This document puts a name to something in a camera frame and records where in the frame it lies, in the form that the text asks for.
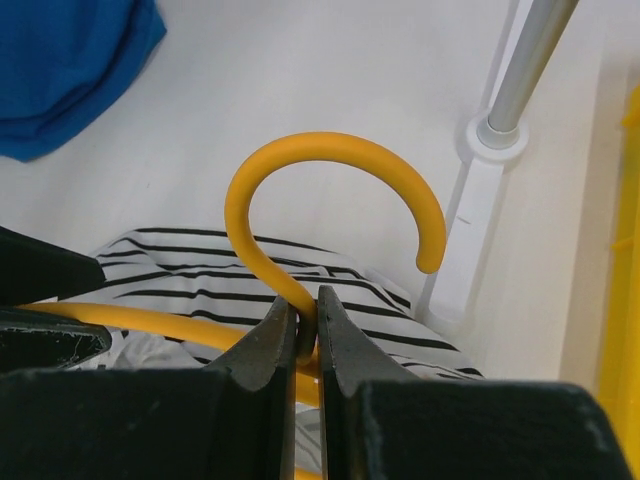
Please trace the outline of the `white black-striped tank top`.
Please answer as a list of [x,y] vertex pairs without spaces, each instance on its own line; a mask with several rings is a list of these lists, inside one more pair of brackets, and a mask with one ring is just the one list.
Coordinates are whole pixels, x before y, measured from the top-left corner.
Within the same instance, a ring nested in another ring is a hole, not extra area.
[[269,237],[256,243],[274,265],[276,286],[256,277],[223,231],[135,229],[97,252],[106,281],[84,299],[247,332],[282,296],[298,310],[309,339],[318,290],[327,285],[355,325],[401,367],[427,380],[481,379],[458,348],[415,320],[410,295],[383,275],[320,247]]

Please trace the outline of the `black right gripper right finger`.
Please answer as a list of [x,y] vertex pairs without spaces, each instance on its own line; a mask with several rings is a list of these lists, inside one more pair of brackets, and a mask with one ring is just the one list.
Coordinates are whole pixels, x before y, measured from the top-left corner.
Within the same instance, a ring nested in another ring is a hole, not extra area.
[[327,479],[628,479],[604,411],[563,383],[423,380],[319,291]]

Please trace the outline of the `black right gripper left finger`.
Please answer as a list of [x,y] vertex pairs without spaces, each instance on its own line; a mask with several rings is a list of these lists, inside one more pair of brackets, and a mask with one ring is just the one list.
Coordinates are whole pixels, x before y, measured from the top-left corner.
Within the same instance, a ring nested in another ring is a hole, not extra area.
[[263,321],[199,369],[1,375],[5,479],[290,479],[296,316]]

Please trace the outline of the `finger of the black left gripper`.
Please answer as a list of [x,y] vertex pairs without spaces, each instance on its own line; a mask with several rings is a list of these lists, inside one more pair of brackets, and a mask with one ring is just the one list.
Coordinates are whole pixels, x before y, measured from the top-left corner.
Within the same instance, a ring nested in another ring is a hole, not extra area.
[[96,259],[1,228],[2,306],[70,298],[104,282]]
[[111,348],[103,326],[18,308],[1,308],[1,372],[67,369]]

